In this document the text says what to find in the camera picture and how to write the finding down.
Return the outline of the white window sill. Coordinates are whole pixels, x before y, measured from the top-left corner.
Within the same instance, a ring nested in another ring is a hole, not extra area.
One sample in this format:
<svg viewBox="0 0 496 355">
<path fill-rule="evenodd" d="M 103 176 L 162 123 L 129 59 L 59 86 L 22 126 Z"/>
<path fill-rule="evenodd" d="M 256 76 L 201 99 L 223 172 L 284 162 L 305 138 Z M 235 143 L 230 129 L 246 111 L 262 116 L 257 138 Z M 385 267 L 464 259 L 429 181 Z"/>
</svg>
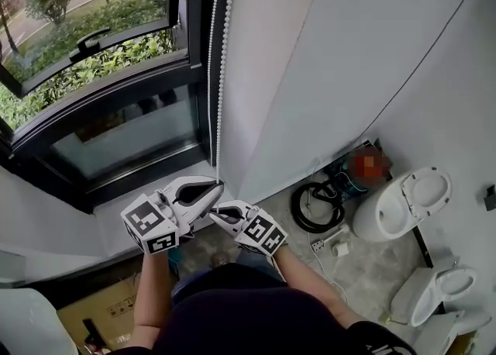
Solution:
<svg viewBox="0 0 496 355">
<path fill-rule="evenodd" d="M 215 169 L 205 160 L 189 167 L 176 171 L 155 181 L 126 192 L 95 208 L 95 217 L 102 231 L 123 230 L 120 212 L 141 194 L 149 194 L 158 188 L 166 187 L 174 179 L 182 176 L 209 176 L 215 177 Z"/>
</svg>

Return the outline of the person's right forearm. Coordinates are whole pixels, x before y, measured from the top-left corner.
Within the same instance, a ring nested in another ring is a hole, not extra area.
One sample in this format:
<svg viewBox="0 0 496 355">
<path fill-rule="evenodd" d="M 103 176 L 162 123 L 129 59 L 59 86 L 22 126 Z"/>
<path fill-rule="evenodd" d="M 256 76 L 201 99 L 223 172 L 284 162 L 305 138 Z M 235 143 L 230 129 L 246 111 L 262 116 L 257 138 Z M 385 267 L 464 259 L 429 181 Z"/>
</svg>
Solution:
<svg viewBox="0 0 496 355">
<path fill-rule="evenodd" d="M 274 260 L 283 278 L 291 289 L 312 297 L 315 316 L 328 326 L 338 326 L 340 329 L 364 327 L 368 321 L 353 311 L 339 296 L 333 286 L 303 263 L 289 246 L 280 247 Z"/>
</svg>

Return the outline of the black baseboard strip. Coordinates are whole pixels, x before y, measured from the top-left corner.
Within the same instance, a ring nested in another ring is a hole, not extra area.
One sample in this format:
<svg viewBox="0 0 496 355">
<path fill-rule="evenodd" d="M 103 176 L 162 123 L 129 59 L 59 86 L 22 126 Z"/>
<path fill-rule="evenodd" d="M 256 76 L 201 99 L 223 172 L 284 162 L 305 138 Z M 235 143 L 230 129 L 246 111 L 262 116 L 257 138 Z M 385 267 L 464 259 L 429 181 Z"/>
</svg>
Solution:
<svg viewBox="0 0 496 355">
<path fill-rule="evenodd" d="M 434 265 L 432 262 L 432 258 L 431 258 L 430 252 L 428 250 L 428 247 L 426 246 L 425 240 L 422 236 L 420 229 L 416 226 L 412 229 L 412 232 L 413 232 L 414 237 L 417 241 L 417 244 L 418 244 L 418 247 L 419 247 L 420 252 L 422 254 L 422 258 L 424 260 L 425 265 L 428 268 L 433 268 Z"/>
</svg>

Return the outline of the white power strip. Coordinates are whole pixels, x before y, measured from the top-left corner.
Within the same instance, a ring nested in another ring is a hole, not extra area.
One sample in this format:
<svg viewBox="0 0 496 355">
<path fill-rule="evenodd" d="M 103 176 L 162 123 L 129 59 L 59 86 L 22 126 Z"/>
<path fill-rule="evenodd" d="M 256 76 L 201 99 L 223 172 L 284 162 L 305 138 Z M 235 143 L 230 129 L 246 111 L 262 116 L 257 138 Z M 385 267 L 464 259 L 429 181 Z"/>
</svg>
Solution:
<svg viewBox="0 0 496 355">
<path fill-rule="evenodd" d="M 350 226 L 346 223 L 343 223 L 341 224 L 340 226 L 338 226 L 330 235 L 328 235 L 326 238 L 324 239 L 318 239 L 318 240 L 315 240 L 313 242 L 311 242 L 311 248 L 312 250 L 315 252 L 315 253 L 318 253 L 320 250 L 322 250 L 326 244 L 331 241 L 331 240 L 334 240 L 337 236 L 341 235 L 341 234 L 346 234 L 350 231 Z"/>
</svg>

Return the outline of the black window frame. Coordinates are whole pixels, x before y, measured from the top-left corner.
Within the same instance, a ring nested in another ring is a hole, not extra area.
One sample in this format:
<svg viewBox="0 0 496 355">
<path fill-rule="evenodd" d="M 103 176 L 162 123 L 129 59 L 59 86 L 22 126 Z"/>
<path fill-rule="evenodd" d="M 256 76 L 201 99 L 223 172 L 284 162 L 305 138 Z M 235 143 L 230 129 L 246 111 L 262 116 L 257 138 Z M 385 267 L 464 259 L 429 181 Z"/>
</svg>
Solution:
<svg viewBox="0 0 496 355">
<path fill-rule="evenodd" d="M 5 0 L 0 0 L 0 12 Z M 210 0 L 26 0 L 47 31 L 0 44 L 0 172 L 82 212 L 206 151 Z M 69 53 L 98 29 L 100 50 Z"/>
</svg>

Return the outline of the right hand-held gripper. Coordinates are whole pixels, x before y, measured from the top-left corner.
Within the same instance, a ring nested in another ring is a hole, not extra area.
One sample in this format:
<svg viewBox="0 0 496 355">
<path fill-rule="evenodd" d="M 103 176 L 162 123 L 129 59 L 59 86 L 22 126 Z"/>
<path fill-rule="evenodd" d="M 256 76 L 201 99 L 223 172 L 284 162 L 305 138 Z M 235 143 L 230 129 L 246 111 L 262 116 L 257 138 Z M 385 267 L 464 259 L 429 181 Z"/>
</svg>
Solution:
<svg viewBox="0 0 496 355">
<path fill-rule="evenodd" d="M 240 216 L 246 216 L 252 208 L 243 200 L 229 200 L 215 205 L 208 216 L 229 235 L 236 235 L 234 241 L 247 251 L 272 257 L 286 243 L 288 234 L 263 209 L 256 209 L 243 222 Z"/>
</svg>

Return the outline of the person's black shirt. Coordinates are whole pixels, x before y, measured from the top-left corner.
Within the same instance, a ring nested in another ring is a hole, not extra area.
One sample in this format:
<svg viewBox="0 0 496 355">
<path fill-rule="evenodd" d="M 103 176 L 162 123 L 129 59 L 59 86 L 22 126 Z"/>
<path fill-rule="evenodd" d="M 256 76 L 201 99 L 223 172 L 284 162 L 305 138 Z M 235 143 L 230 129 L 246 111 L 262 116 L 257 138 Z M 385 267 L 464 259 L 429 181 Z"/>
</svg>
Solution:
<svg viewBox="0 0 496 355">
<path fill-rule="evenodd" d="M 203 291 L 172 305 L 151 349 L 115 355 L 417 355 L 383 326 L 328 326 L 313 306 L 288 286 Z"/>
</svg>

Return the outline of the person's left forearm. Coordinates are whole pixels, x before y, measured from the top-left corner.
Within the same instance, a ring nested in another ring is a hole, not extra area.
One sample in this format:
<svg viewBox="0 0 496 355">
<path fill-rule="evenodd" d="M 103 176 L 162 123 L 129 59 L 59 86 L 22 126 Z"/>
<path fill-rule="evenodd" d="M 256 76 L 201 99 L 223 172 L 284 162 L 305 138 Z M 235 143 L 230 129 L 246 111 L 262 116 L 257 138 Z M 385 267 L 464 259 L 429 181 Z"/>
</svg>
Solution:
<svg viewBox="0 0 496 355">
<path fill-rule="evenodd" d="M 171 313 L 171 289 L 168 252 L 146 255 L 134 308 L 130 346 L 153 347 Z"/>
</svg>

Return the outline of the large white toilet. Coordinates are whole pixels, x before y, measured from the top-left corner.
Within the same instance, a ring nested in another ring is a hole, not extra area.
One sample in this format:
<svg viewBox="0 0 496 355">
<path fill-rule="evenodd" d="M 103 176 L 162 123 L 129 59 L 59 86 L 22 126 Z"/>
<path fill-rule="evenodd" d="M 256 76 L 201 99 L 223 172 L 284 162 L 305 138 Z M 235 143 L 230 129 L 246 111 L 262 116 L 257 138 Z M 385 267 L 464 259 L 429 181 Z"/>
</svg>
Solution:
<svg viewBox="0 0 496 355">
<path fill-rule="evenodd" d="M 351 229 L 369 242 L 396 240 L 447 206 L 452 190 L 451 177 L 439 167 L 409 171 L 360 203 Z"/>
</svg>

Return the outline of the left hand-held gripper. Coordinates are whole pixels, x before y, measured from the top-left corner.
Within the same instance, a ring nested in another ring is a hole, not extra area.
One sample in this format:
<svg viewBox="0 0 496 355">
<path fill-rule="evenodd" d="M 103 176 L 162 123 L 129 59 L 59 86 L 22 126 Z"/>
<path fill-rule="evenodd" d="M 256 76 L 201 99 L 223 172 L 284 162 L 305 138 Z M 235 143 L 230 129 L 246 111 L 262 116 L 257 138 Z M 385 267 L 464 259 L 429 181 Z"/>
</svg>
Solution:
<svg viewBox="0 0 496 355">
<path fill-rule="evenodd" d="M 220 199 L 224 184 L 208 176 L 183 176 L 165 189 L 142 194 L 121 213 L 127 233 L 147 255 L 179 246 L 202 217 Z"/>
</svg>

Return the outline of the teal cloth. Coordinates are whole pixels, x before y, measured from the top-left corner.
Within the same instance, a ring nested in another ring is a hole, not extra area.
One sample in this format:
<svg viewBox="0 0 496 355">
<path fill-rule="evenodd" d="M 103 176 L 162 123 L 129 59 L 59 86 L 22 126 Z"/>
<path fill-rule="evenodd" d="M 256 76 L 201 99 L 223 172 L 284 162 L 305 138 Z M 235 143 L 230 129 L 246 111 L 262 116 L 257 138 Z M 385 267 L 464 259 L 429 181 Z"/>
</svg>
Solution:
<svg viewBox="0 0 496 355">
<path fill-rule="evenodd" d="M 178 279 L 180 277 L 180 264 L 182 261 L 182 252 L 179 247 L 168 250 L 167 252 L 168 266 L 170 271 Z"/>
</svg>

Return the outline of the small white toilet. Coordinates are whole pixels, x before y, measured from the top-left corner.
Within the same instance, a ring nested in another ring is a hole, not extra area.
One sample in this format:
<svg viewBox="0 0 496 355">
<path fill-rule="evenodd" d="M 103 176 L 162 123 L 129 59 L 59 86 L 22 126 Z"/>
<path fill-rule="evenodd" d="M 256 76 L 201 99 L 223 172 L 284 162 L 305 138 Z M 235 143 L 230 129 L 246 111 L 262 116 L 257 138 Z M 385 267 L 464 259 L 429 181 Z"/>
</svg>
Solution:
<svg viewBox="0 0 496 355">
<path fill-rule="evenodd" d="M 420 326 L 442 302 L 467 295 L 476 280 L 477 271 L 472 267 L 418 267 L 392 298 L 391 318 L 400 324 Z"/>
</svg>

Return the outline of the person's blue jeans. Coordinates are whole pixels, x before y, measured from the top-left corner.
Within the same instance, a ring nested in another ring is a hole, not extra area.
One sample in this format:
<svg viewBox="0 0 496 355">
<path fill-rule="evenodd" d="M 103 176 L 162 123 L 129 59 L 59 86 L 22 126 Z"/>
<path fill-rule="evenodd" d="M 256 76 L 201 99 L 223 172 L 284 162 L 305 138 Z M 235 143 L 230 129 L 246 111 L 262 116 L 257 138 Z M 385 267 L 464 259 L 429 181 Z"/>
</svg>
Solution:
<svg viewBox="0 0 496 355">
<path fill-rule="evenodd" d="M 181 279 L 172 291 L 173 304 L 203 291 L 256 290 L 282 288 L 288 284 L 277 268 L 264 256 L 241 250 L 236 260 Z"/>
</svg>

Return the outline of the white ceramic tank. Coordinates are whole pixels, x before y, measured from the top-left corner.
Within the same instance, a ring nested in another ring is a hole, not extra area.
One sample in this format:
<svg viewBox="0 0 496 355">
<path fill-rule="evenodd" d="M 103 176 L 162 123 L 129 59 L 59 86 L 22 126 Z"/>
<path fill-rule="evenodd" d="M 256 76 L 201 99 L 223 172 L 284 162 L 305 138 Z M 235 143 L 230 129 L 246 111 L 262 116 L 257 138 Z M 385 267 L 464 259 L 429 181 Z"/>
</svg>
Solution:
<svg viewBox="0 0 496 355">
<path fill-rule="evenodd" d="M 486 326 L 492 317 L 482 309 L 456 310 L 432 315 L 413 344 L 417 355 L 446 355 L 458 336 Z"/>
</svg>

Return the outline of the brown cardboard box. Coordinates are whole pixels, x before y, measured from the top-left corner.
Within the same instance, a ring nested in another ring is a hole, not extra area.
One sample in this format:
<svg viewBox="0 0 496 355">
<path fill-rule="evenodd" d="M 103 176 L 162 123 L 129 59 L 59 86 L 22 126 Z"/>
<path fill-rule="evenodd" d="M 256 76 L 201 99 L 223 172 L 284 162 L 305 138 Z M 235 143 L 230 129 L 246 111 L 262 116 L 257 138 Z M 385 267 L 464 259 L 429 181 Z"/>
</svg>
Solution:
<svg viewBox="0 0 496 355">
<path fill-rule="evenodd" d="M 72 287 L 53 300 L 57 316 L 82 355 L 124 347 L 133 334 L 140 274 L 98 290 Z"/>
</svg>

